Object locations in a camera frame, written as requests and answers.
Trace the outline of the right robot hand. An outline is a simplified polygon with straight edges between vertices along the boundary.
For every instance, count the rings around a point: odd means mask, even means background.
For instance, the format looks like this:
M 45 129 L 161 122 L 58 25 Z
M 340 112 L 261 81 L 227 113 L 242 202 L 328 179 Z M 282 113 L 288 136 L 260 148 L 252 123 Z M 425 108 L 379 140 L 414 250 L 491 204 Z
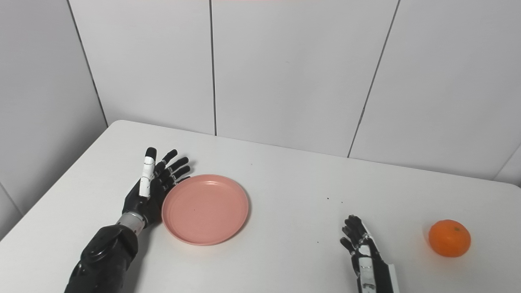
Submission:
M 340 239 L 340 243 L 350 254 L 357 275 L 358 292 L 399 293 L 395 266 L 383 260 L 374 238 L 361 219 L 349 215 L 342 231 L 345 236 Z

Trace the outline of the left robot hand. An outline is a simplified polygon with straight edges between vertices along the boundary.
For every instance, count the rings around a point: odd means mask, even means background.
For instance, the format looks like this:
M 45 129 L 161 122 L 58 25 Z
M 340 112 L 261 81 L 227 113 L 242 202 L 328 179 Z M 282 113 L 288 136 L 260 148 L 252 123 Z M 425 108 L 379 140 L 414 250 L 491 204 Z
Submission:
M 187 157 L 175 158 L 177 150 L 168 152 L 162 160 L 156 161 L 157 150 L 148 148 L 146 157 L 154 159 L 154 170 L 149 181 L 148 197 L 142 197 L 138 180 L 125 197 L 123 214 L 132 213 L 143 219 L 144 228 L 161 221 L 161 211 L 166 195 L 180 182 L 189 178 L 189 159 Z

